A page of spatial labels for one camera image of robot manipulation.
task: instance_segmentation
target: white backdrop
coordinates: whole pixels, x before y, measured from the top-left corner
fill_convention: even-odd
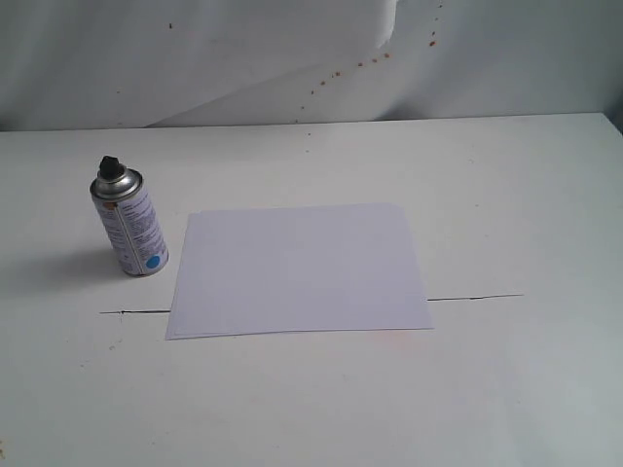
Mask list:
[[[622,25],[620,0],[5,0],[0,126],[606,111]]]

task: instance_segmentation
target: metal can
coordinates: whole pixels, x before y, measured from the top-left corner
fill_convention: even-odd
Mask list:
[[[168,250],[143,176],[104,156],[90,191],[124,272],[150,275],[162,269]]]

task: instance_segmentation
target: spray can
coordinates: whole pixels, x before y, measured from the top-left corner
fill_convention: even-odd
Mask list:
[[[124,272],[150,275],[162,269],[168,250],[143,176],[104,156],[90,191]]]

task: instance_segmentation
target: aerosol can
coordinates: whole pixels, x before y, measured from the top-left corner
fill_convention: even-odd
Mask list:
[[[168,250],[138,171],[104,156],[91,196],[124,272],[150,275],[165,266]]]

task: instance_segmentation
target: spray can label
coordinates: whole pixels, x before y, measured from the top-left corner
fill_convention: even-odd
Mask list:
[[[147,275],[166,264],[168,250],[144,187],[121,201],[92,199],[125,272]]]

